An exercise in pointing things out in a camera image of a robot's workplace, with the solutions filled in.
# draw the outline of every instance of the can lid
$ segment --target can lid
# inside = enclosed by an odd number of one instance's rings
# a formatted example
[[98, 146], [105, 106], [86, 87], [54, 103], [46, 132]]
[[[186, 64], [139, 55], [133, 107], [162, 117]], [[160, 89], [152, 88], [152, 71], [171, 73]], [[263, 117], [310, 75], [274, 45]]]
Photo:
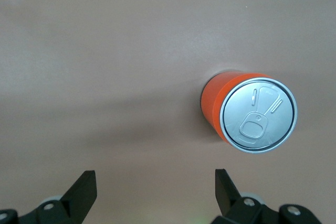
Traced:
[[248, 153], [270, 151], [292, 133], [297, 121], [293, 94], [270, 78], [240, 83], [226, 97], [220, 124], [227, 140]]

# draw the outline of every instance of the orange can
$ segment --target orange can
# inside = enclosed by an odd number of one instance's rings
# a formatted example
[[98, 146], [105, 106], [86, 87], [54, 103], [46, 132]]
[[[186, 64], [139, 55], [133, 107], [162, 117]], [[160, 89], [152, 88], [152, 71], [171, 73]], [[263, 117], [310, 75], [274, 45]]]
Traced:
[[262, 73], [224, 72], [205, 86], [201, 107], [218, 135], [247, 153], [263, 153], [293, 132], [297, 104], [281, 82]]

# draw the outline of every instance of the soda can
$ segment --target soda can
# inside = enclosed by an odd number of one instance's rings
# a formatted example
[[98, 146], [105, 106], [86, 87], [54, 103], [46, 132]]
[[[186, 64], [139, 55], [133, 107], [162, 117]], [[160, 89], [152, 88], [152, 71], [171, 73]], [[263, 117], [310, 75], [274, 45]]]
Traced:
[[205, 86], [201, 107], [218, 135], [247, 153], [264, 153], [293, 132], [298, 109], [290, 90], [262, 73], [224, 72]]

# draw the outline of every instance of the screw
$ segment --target screw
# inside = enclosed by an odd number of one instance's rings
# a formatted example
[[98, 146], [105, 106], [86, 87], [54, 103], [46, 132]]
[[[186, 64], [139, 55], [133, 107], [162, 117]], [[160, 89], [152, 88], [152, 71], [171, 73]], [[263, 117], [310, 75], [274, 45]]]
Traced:
[[4, 212], [3, 214], [0, 214], [0, 220], [4, 220], [4, 219], [6, 219], [7, 216], [8, 216], [8, 214], [5, 213], [5, 212]]
[[249, 207], [253, 207], [255, 205], [254, 201], [250, 198], [244, 199], [244, 204]]
[[293, 215], [300, 215], [301, 214], [300, 210], [298, 208], [294, 207], [294, 206], [287, 207], [287, 210]]
[[54, 207], [54, 204], [53, 203], [49, 203], [49, 204], [46, 204], [44, 207], [43, 207], [43, 209], [44, 210], [50, 210], [51, 208], [53, 208]]

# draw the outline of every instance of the floor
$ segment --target floor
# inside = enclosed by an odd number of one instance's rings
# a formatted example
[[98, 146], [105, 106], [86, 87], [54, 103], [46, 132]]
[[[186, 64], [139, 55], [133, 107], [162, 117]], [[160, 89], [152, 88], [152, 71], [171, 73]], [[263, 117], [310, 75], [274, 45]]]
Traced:
[[[84, 170], [84, 223], [207, 224], [214, 171], [274, 210], [336, 212], [336, 0], [0, 0], [0, 209], [20, 215]], [[227, 70], [295, 95], [291, 137], [264, 154], [223, 142], [200, 109]]]

